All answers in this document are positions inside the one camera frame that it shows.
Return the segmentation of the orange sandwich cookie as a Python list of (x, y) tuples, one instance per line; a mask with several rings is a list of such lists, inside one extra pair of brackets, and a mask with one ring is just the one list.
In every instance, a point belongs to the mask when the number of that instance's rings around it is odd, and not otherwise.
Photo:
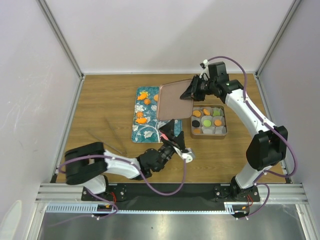
[(203, 114), (206, 116), (211, 116), (212, 115), (212, 110), (208, 108), (203, 109)]
[(194, 117), (200, 118), (200, 117), (202, 116), (202, 113), (201, 113), (200, 110), (194, 110), (194, 111), (192, 112), (192, 115), (193, 115)]

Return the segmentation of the black sandwich cookie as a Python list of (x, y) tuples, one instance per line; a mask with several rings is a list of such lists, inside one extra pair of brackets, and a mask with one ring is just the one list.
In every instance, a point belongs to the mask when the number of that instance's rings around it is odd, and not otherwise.
[(191, 125), (194, 127), (194, 128), (199, 128), (201, 123), (198, 121), (198, 120), (193, 120), (191, 122)]

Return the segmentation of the green sandwich cookie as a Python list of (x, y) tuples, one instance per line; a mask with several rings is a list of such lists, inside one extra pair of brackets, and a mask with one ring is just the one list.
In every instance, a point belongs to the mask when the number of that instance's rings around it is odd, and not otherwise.
[(213, 115), (214, 117), (216, 117), (216, 116), (221, 116), (221, 113), (220, 113), (220, 111), (218, 111), (218, 110), (214, 110), (212, 115)]
[(204, 127), (211, 127), (212, 126), (212, 122), (210, 120), (208, 120), (208, 119), (205, 119), (203, 121), (203, 126)]

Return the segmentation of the metal tongs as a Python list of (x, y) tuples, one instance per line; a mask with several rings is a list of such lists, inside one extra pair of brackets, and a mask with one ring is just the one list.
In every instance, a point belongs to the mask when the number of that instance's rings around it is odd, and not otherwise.
[(122, 156), (127, 157), (127, 148), (124, 146), (121, 138), (117, 134), (115, 128), (111, 125), (110, 121), (104, 117), (103, 127), (89, 127), (85, 131), (97, 141), (102, 142), (107, 147), (118, 152)]

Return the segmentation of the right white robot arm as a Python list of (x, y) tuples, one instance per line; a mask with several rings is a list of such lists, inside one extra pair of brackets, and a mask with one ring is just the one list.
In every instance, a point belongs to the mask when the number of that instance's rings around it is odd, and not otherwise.
[(231, 179), (230, 197), (242, 201), (273, 166), (286, 157), (288, 131), (284, 126), (275, 126), (245, 96), (245, 88), (238, 80), (218, 76), (203, 79), (195, 75), (188, 88), (180, 96), (182, 100), (204, 101), (207, 95), (214, 95), (231, 108), (242, 121), (252, 140), (245, 153), (247, 164)]

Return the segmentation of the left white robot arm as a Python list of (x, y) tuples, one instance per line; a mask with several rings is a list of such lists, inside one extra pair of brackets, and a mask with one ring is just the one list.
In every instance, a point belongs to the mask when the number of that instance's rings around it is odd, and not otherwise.
[(187, 153), (184, 132), (175, 134), (175, 121), (172, 119), (160, 129), (162, 145), (159, 149), (149, 148), (141, 155), (127, 158), (116, 155), (104, 148), (102, 142), (93, 142), (65, 152), (65, 162), (59, 167), (66, 176), (68, 185), (83, 185), (88, 188), (93, 179), (103, 173), (120, 175), (130, 180), (145, 180), (153, 172), (164, 169), (174, 154), (180, 157)]

